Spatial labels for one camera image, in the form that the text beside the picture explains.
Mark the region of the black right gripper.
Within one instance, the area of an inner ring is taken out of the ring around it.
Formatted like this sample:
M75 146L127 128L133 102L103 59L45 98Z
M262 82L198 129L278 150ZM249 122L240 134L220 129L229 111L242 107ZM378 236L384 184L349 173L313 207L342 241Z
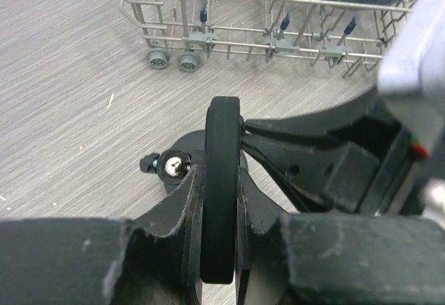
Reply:
M385 122L385 105L372 88L316 113L247 119L245 130L256 135L244 135L241 146L299 211L314 211L318 204L348 213L384 215L420 156L405 128L394 120ZM339 129L350 142L261 137L321 137Z

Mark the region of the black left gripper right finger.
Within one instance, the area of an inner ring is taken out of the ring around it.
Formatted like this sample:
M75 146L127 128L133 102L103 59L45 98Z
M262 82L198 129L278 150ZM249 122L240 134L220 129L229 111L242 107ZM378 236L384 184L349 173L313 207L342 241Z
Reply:
M443 304L444 230L422 217L286 212L242 170L239 304Z

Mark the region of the black smartphone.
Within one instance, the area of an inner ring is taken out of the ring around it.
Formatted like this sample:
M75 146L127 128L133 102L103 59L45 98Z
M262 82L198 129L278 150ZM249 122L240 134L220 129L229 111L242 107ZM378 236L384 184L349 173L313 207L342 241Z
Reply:
M204 147L200 265L205 283L230 284L233 279L240 135L239 98L213 98L207 111Z

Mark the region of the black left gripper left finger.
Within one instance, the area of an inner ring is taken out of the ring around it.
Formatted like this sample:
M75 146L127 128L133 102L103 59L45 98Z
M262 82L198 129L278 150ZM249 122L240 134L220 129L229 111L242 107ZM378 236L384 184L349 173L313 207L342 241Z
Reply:
M2 220L1 303L199 304L203 175L137 220Z

